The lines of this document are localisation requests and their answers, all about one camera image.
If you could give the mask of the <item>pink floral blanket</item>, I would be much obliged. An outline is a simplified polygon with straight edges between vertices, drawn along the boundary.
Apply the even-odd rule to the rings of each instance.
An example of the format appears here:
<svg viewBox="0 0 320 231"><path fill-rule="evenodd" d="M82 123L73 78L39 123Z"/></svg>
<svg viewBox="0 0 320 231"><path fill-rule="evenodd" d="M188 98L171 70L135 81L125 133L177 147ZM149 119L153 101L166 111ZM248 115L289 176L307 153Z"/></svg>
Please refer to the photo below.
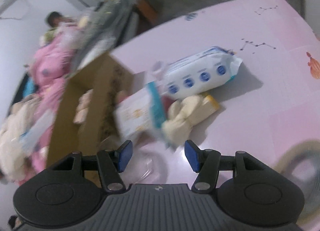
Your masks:
<svg viewBox="0 0 320 231"><path fill-rule="evenodd" d="M65 90L66 75L71 70L78 32L74 26L56 29L53 40L37 50L29 69L30 77L38 87L37 95L40 97L40 103L34 113L34 122L40 121L46 126L30 156L32 177L47 166L53 125Z"/></svg>

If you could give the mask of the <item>clear packing tape roll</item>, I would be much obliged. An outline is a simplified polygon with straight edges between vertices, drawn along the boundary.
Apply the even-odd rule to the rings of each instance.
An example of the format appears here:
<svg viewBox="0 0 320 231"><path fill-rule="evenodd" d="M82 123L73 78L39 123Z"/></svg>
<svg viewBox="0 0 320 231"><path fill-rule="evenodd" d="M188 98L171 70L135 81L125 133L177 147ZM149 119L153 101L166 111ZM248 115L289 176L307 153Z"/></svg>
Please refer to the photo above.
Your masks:
<svg viewBox="0 0 320 231"><path fill-rule="evenodd" d="M304 208L297 223L315 221L319 217L319 140L306 140L291 147L273 168L303 192Z"/></svg>

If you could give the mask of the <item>cream plush bundle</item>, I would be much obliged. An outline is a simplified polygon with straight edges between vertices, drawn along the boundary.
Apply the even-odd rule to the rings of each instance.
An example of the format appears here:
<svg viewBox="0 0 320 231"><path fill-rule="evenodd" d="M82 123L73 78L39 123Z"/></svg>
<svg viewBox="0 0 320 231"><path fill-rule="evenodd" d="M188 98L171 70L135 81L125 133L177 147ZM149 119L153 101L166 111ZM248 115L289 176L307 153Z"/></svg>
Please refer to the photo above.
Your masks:
<svg viewBox="0 0 320 231"><path fill-rule="evenodd" d="M20 137L34 124L34 113L39 101L18 102L1 125L1 172L8 182L20 183L26 179L28 170Z"/></svg>

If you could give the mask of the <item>orange striped towel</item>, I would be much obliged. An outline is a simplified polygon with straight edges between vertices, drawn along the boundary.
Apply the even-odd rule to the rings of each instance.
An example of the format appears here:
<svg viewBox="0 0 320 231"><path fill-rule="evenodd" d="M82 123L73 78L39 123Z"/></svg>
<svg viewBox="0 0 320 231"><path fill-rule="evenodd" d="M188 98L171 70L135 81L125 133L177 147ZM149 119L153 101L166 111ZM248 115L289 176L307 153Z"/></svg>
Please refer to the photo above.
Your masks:
<svg viewBox="0 0 320 231"><path fill-rule="evenodd" d="M77 125L83 124L86 120L89 104L91 102L93 89L88 90L79 98L79 104L76 108L76 114L73 122Z"/></svg>

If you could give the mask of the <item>child with dark hair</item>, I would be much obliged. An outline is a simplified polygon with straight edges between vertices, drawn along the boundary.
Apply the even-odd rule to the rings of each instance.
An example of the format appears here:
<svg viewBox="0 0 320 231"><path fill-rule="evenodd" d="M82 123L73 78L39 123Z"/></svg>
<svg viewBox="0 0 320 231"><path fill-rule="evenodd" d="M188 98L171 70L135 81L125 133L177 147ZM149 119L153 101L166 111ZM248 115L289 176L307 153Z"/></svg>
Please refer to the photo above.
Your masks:
<svg viewBox="0 0 320 231"><path fill-rule="evenodd" d="M74 20L72 18L63 16L61 13L56 12L56 11L48 14L48 16L46 18L46 23L52 29L57 28L60 23L73 23L73 22L74 22Z"/></svg>

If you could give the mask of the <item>cotton swab bag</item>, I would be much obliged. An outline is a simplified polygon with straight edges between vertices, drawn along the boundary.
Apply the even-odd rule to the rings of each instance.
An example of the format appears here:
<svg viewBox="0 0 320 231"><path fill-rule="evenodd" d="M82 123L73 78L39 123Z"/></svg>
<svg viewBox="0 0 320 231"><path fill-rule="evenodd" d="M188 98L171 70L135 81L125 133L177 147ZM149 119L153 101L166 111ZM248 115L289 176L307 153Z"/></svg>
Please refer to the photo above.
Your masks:
<svg viewBox="0 0 320 231"><path fill-rule="evenodd" d="M136 142L143 134L163 138L162 124L166 121L166 115L156 83L147 83L118 104L114 120L123 141Z"/></svg>

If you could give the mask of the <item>cream cloth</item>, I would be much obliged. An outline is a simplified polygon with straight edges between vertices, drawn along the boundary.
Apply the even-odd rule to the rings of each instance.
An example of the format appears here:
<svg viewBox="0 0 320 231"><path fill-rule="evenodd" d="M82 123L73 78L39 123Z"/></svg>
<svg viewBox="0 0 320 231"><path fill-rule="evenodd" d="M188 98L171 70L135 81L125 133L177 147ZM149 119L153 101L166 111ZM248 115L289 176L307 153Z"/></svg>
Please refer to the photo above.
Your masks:
<svg viewBox="0 0 320 231"><path fill-rule="evenodd" d="M168 119L162 124L165 140L173 147L184 145L193 127L219 109L219 103L206 93L175 101L168 109Z"/></svg>

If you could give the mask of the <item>clear plastic package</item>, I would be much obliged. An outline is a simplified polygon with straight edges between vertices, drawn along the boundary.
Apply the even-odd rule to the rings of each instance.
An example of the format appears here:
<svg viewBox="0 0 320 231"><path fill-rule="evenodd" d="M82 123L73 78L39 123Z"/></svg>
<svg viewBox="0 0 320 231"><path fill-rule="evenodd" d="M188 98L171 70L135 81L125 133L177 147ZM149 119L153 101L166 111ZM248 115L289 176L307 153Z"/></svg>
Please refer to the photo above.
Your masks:
<svg viewBox="0 0 320 231"><path fill-rule="evenodd" d="M50 126L52 126L54 119L54 112L51 109L48 109L27 132L20 136L19 142L21 144L22 151L26 156L32 154L40 140L40 137Z"/></svg>

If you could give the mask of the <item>wet wipes pack blue dots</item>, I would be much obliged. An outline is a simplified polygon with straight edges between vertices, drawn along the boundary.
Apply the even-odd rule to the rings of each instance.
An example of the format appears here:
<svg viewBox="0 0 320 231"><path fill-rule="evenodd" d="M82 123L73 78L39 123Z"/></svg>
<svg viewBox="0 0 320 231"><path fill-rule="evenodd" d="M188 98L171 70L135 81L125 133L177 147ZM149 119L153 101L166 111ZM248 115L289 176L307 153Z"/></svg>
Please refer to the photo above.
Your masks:
<svg viewBox="0 0 320 231"><path fill-rule="evenodd" d="M169 64L162 79L164 92L177 100L220 87L238 74L241 64L234 52L213 46Z"/></svg>

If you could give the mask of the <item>clear drinking glass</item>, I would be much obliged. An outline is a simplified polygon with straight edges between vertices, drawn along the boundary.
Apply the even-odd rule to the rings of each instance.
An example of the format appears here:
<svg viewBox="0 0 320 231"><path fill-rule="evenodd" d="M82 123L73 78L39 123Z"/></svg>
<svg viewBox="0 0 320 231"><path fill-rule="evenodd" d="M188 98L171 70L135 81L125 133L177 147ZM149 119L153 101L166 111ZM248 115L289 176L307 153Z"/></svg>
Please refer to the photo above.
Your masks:
<svg viewBox="0 0 320 231"><path fill-rule="evenodd" d="M146 140L133 142L132 156L120 173L126 187L131 184L164 184L168 178L168 167L158 153L144 149Z"/></svg>

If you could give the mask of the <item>orange wooden stool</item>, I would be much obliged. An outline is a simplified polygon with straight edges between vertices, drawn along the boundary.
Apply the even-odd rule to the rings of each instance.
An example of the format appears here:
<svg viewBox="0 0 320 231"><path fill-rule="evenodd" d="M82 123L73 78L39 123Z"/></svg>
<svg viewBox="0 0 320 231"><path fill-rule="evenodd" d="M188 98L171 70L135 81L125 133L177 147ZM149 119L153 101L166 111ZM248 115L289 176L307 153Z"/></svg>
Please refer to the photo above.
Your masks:
<svg viewBox="0 0 320 231"><path fill-rule="evenodd" d="M147 0L139 0L136 3L139 13L152 25L156 26L158 22L158 12L150 5Z"/></svg>

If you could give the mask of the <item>grey green quilt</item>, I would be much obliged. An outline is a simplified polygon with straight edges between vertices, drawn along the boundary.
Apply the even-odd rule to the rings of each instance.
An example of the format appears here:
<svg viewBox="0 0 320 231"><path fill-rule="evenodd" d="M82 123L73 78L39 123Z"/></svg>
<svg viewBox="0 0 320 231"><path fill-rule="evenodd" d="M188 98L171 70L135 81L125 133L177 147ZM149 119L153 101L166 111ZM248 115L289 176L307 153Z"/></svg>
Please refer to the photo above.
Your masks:
<svg viewBox="0 0 320 231"><path fill-rule="evenodd" d="M74 50L71 68L64 78L86 66L106 51L112 51L135 37L138 31L139 0L107 0L92 12L84 27L75 31L65 28L61 46Z"/></svg>

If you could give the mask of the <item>brown cardboard box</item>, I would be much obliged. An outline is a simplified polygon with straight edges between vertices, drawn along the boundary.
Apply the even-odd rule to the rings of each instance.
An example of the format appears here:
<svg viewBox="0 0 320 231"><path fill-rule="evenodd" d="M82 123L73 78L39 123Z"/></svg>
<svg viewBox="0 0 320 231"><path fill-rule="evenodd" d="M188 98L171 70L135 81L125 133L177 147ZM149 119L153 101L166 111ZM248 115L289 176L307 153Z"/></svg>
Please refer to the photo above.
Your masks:
<svg viewBox="0 0 320 231"><path fill-rule="evenodd" d="M95 155L103 140L118 135L113 117L116 95L120 91L129 93L133 78L125 66L105 52L68 80L57 110L46 166L74 151L84 156ZM87 116L79 126L73 122L76 108L89 90L92 97Z"/></svg>

